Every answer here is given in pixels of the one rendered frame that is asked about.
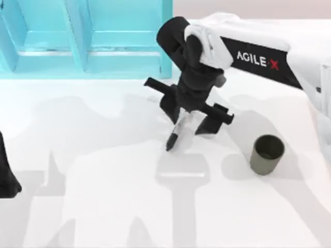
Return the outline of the black and white marker pen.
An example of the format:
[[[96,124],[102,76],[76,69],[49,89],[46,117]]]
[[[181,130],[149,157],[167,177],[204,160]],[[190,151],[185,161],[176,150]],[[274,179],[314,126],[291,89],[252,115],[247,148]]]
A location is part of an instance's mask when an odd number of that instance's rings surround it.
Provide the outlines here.
[[[193,116],[193,111],[183,111],[180,113],[178,120],[176,121],[174,128],[166,142],[165,150],[170,151],[176,144],[177,139],[180,134],[183,132],[185,125],[189,122],[189,120]]]

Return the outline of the dark olive cup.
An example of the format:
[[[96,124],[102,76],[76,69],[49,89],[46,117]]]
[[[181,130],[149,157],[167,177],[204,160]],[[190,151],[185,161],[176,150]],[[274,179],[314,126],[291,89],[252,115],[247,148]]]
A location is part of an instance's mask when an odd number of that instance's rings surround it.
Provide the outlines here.
[[[258,175],[266,176],[274,171],[285,152],[284,142],[272,134],[259,136],[252,148],[250,168]]]

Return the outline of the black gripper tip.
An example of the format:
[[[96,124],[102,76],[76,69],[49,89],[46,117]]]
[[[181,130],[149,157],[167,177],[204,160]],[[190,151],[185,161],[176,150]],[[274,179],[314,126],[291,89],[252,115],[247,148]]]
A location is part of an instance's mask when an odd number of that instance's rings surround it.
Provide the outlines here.
[[[12,172],[0,131],[0,199],[14,198],[22,192],[22,186]]]

